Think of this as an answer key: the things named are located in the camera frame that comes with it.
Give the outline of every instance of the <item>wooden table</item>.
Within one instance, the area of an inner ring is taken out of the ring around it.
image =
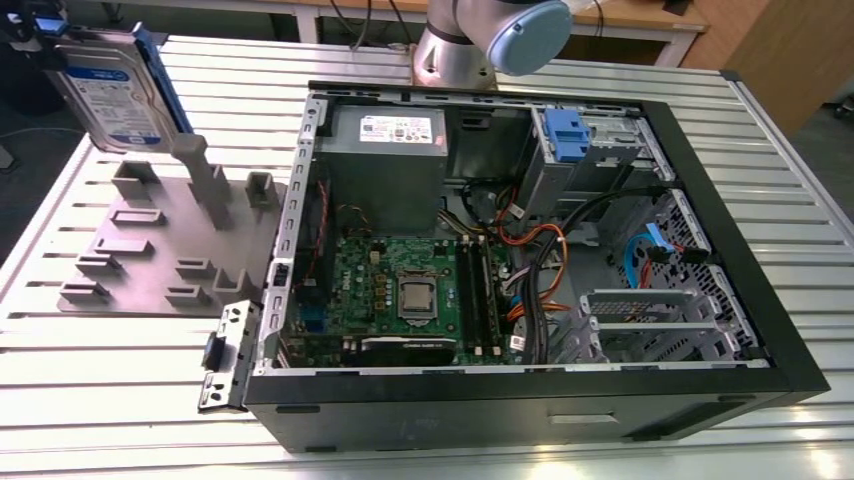
[[[705,31],[708,23],[699,11],[688,7],[684,16],[661,10],[661,0],[600,0],[604,12],[603,37],[628,40],[652,40],[664,44],[655,66],[677,67],[693,43],[696,35]],[[296,17],[301,43],[319,43],[317,18],[336,16],[329,0],[118,0],[136,5],[201,8],[285,14]],[[336,0],[348,18],[364,18],[367,0]],[[429,0],[395,0],[405,22],[427,22]],[[388,0],[373,0],[371,18],[396,21]],[[575,15],[572,35],[593,36],[599,12],[595,5]]]
[[[335,10],[328,0],[285,0],[274,3],[297,4],[295,15],[297,18],[300,41],[317,43],[316,18],[335,16]],[[363,18],[367,0],[336,0],[344,16]],[[407,22],[424,23],[429,0],[395,0]],[[385,0],[375,0],[371,17],[380,20],[396,20],[391,4]],[[657,0],[601,0],[604,13],[603,37],[636,40],[653,40],[664,43],[664,47],[655,61],[659,67],[677,67],[696,35],[705,31],[708,23],[693,5],[683,16],[661,10]],[[592,5],[573,15],[575,25],[572,35],[592,36],[599,21],[599,11]]]

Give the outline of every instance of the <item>slotted aluminum table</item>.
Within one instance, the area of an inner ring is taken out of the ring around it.
[[[286,181],[309,79],[409,82],[405,57],[387,50],[172,37],[161,51],[208,158],[233,179],[252,169]],[[832,391],[677,442],[292,456],[249,414],[196,414],[214,319],[56,309],[58,285],[116,195],[121,160],[144,158],[158,175],[185,175],[166,156],[104,154],[84,140],[0,270],[0,473],[854,476],[852,229],[750,93],[715,72],[577,62],[499,80],[503,90],[669,103]]]

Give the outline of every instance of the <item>motherboard chip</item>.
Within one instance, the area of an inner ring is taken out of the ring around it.
[[[433,276],[397,277],[397,317],[411,326],[423,327],[439,317],[437,303]]]
[[[425,283],[403,284],[400,294],[404,311],[428,312],[432,308],[432,291]]]

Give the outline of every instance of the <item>motherboard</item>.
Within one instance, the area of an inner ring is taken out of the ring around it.
[[[511,362],[495,289],[505,264],[505,247],[483,238],[339,239],[332,298],[300,309],[289,358],[313,367]]]

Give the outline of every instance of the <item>metal bracket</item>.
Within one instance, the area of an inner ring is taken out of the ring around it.
[[[248,300],[225,305],[204,347],[198,413],[245,412],[242,396],[252,370],[260,308]]]

